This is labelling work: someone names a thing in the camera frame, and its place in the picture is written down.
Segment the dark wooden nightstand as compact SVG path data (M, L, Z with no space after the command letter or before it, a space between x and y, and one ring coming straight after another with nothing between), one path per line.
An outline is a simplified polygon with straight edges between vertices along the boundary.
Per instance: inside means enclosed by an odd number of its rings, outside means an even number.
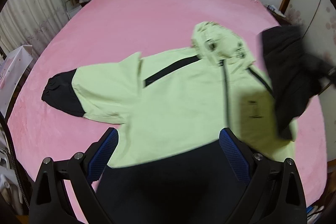
M291 25L287 17L274 5L265 5L265 8L270 12L270 14L276 19L280 25Z

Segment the items on nightstand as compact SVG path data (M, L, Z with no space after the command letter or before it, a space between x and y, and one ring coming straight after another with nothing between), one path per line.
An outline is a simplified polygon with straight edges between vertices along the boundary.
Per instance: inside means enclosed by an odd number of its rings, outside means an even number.
M275 7L274 5L266 5L265 6L269 11L271 11L272 13L278 15L278 16L281 16L283 18L285 18L286 16L277 8Z

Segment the white curtain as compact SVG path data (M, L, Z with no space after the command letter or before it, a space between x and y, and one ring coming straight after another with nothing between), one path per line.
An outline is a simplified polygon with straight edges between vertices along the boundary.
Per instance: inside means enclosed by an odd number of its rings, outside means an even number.
M33 46L37 60L69 21L64 0L8 0L1 11L1 48Z

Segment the blue books stack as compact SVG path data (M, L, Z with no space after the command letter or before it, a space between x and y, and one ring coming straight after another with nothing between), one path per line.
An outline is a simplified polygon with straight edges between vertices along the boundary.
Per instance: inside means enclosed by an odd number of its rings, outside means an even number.
M324 206L313 206L311 211L307 213L307 224L314 224L324 212Z

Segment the floral sliding wardrobe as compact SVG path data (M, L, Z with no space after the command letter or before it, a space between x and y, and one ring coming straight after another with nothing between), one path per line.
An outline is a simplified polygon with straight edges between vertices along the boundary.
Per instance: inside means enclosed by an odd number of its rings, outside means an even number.
M285 15L300 25L307 50L335 64L335 6L330 0L290 0ZM335 159L335 86L322 81L319 101L325 122L327 160Z

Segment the pink bed sheet mattress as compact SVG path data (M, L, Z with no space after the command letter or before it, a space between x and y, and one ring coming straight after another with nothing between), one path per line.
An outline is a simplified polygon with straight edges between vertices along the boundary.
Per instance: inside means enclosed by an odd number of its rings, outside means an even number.
M88 147L107 125L72 117L41 99L47 80L82 65L187 47L194 26L214 21L248 44L263 66L259 33L277 24L249 0L93 0L54 37L28 76L9 118L15 152L30 178L44 157L65 159Z

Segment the white patterned gift bag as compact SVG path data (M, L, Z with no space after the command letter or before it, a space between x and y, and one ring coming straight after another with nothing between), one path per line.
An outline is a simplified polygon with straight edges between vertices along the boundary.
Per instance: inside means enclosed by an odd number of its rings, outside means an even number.
M33 61L32 51L32 45L20 46L10 52L1 65L0 107L4 117L19 80Z

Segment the green and black hooded jacket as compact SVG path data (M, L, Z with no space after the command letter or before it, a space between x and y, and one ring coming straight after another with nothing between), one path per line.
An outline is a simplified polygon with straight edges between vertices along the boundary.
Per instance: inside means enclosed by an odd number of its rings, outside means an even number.
M240 36L202 22L188 48L48 80L49 106L118 125L118 145L92 183L114 223L227 223L246 186L220 147L224 128L268 159L294 159L295 120L322 79L335 81L335 67L306 51L299 26L260 38L266 75Z

